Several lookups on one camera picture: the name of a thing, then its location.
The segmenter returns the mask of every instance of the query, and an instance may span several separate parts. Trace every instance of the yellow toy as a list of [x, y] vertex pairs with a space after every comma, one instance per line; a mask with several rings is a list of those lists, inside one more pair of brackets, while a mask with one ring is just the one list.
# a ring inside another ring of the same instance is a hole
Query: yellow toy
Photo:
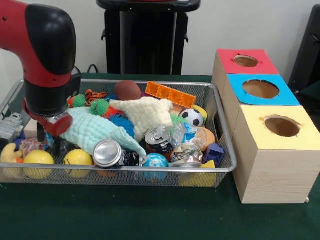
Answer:
[[[33, 150], [24, 159], [25, 164], [55, 164], [53, 157], [44, 150]], [[25, 175], [31, 179], [41, 180], [47, 178], [52, 169], [48, 168], [24, 168]]]
[[[201, 166], [202, 168], [215, 169], [215, 162], [208, 161]], [[212, 188], [217, 181], [216, 173], [195, 172], [179, 176], [179, 186], [181, 187], [207, 187]]]
[[[63, 164], [66, 165], [93, 165], [94, 161], [92, 157], [81, 149], [72, 150], [69, 152], [63, 160]], [[90, 170], [74, 170], [66, 169], [64, 170], [72, 178], [83, 178], [90, 173]]]
[[[7, 146], [4, 147], [0, 156], [1, 163], [17, 163], [16, 159], [22, 157], [22, 151], [15, 151], [16, 144], [9, 143]], [[21, 174], [21, 168], [11, 168], [11, 167], [4, 167], [3, 168], [3, 175], [7, 178], [17, 179]]]
[[206, 124], [207, 118], [208, 118], [208, 114], [207, 112], [200, 106], [197, 105], [193, 105], [193, 109], [197, 110], [203, 117], [203, 125]]

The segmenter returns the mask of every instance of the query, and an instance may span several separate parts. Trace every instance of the orange toy block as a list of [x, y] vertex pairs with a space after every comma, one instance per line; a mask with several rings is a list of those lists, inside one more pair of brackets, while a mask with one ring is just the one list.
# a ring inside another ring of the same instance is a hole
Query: orange toy block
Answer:
[[196, 96], [175, 90], [167, 86], [163, 86], [152, 81], [148, 81], [145, 93], [159, 99], [168, 99], [174, 104], [178, 104], [189, 109], [192, 109], [197, 99]]

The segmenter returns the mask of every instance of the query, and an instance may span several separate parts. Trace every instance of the green spiky ball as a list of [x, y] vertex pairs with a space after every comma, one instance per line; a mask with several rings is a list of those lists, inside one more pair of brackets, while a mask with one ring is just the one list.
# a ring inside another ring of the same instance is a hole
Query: green spiky ball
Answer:
[[109, 109], [109, 103], [104, 99], [97, 99], [91, 103], [90, 113], [97, 116], [103, 116]]
[[183, 117], [178, 116], [177, 114], [171, 113], [170, 115], [174, 127], [181, 123], [187, 123]]
[[73, 98], [72, 106], [74, 108], [84, 107], [86, 105], [86, 96], [79, 94]]

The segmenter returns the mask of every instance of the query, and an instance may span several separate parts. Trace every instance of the cream knitted plush toy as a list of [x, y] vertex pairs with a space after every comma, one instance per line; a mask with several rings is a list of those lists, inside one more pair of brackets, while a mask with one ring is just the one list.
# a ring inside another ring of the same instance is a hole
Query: cream knitted plush toy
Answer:
[[162, 124], [164, 127], [173, 125], [169, 111], [173, 108], [171, 101], [158, 100], [153, 97], [142, 97], [139, 100], [110, 100], [110, 106], [124, 112], [134, 125], [134, 138], [140, 142], [147, 131]]

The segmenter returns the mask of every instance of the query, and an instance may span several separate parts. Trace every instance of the light blue plush toy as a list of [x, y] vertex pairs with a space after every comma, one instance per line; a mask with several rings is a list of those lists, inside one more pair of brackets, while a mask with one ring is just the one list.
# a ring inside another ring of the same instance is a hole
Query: light blue plush toy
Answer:
[[67, 112], [73, 122], [68, 131], [61, 137], [92, 155], [95, 146], [102, 140], [110, 139], [118, 142], [123, 148], [137, 152], [141, 157], [146, 151], [129, 136], [123, 127], [118, 127], [108, 119], [90, 113], [89, 107], [70, 108]]

